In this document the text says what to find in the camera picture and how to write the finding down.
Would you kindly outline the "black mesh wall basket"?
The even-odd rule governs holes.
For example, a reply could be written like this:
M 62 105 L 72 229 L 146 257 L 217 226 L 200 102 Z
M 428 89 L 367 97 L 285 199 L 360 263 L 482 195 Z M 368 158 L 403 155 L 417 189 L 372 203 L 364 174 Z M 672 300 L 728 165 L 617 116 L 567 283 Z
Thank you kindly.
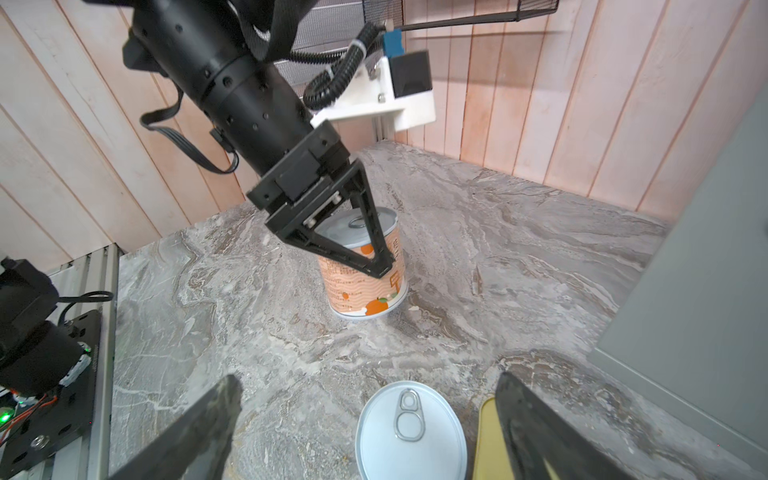
M 406 40 L 419 41 L 551 15 L 558 7 L 557 1 L 320 1 L 300 22 L 293 50 L 341 52 L 366 22 L 390 22 Z

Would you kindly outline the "yellow label can upright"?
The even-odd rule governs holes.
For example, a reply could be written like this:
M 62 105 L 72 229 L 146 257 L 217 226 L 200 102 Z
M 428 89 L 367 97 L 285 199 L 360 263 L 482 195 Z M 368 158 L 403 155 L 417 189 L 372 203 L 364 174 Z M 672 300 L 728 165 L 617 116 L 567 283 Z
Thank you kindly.
M 380 388 L 355 436 L 363 479 L 463 479 L 468 451 L 458 416 L 443 396 L 415 381 Z

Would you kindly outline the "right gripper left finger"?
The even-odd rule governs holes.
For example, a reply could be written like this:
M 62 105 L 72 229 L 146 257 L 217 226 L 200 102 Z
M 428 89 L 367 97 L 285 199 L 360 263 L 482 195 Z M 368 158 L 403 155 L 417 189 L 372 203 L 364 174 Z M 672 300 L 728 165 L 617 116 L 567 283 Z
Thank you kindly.
M 220 479 L 231 452 L 243 388 L 226 375 L 113 479 Z

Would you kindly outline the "grey metal cabinet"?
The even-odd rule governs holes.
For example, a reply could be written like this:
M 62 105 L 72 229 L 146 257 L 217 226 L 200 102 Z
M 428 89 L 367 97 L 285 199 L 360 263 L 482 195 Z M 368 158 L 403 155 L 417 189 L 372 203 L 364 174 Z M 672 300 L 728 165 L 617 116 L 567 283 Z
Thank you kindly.
M 590 361 L 767 469 L 767 97 L 760 94 Z

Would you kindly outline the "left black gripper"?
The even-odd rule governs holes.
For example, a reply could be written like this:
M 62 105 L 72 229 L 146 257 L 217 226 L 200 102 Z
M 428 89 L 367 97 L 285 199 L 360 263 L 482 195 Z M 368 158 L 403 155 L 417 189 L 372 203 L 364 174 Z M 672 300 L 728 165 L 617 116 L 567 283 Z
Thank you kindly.
M 373 278 L 393 268 L 394 217 L 375 205 L 364 165 L 330 121 L 290 150 L 247 192 L 284 243 Z

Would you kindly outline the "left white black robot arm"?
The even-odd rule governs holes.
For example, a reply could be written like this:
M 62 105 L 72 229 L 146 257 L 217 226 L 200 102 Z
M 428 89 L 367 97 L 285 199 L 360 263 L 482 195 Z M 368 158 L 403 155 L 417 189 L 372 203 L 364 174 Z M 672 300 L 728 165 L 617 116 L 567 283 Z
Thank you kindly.
M 249 200 L 284 243 L 373 278 L 394 264 L 364 165 L 329 122 L 310 112 L 274 65 L 248 47 L 246 14 L 230 1 L 135 1 L 123 48 L 126 67 L 170 79 L 212 122 L 212 136 L 259 175 Z M 345 202 L 358 208 L 371 256 L 323 236 Z

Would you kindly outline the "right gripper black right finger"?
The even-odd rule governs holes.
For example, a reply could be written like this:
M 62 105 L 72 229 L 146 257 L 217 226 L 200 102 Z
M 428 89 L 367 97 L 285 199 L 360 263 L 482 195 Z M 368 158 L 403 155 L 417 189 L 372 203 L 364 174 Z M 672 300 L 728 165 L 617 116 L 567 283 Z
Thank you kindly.
M 495 391 L 507 456 L 516 479 L 630 479 L 510 372 Z

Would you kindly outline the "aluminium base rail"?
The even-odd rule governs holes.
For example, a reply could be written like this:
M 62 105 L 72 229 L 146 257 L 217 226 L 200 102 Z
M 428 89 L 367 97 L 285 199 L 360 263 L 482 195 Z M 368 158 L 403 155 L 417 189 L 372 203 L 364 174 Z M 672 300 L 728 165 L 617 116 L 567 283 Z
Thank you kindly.
M 120 248 L 109 245 L 62 265 L 50 272 L 58 292 L 79 296 L 89 291 L 118 292 Z M 113 404 L 113 377 L 116 331 L 115 299 L 101 304 L 76 305 L 68 316 L 83 316 L 90 310 L 100 314 L 100 338 L 89 343 L 94 359 L 95 389 L 92 415 L 86 431 L 55 453 L 46 451 L 15 479 L 105 479 L 109 475 L 110 430 Z

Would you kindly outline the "yellow can lying down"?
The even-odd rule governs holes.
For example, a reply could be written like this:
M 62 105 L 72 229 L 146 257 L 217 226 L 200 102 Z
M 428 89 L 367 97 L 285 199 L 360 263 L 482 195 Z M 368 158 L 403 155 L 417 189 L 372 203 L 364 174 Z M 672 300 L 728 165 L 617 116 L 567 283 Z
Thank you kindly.
M 534 476 L 526 476 L 525 464 L 518 466 L 520 473 L 515 473 L 514 462 L 509 458 L 504 437 L 504 429 L 499 420 L 496 398 L 486 400 L 479 410 L 478 434 L 475 449 L 473 479 L 559 479 L 559 475 L 529 438 L 520 435 L 519 453 L 523 460 L 534 468 Z

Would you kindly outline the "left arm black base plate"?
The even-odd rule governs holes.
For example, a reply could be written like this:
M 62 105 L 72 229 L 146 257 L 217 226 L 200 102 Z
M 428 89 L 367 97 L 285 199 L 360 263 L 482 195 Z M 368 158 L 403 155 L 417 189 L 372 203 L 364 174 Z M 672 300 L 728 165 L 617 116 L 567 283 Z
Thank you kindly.
M 1 477 L 9 479 L 55 455 L 91 430 L 102 314 L 90 310 L 62 326 L 49 324 L 1 379 L 42 405 L 13 427 L 5 440 Z

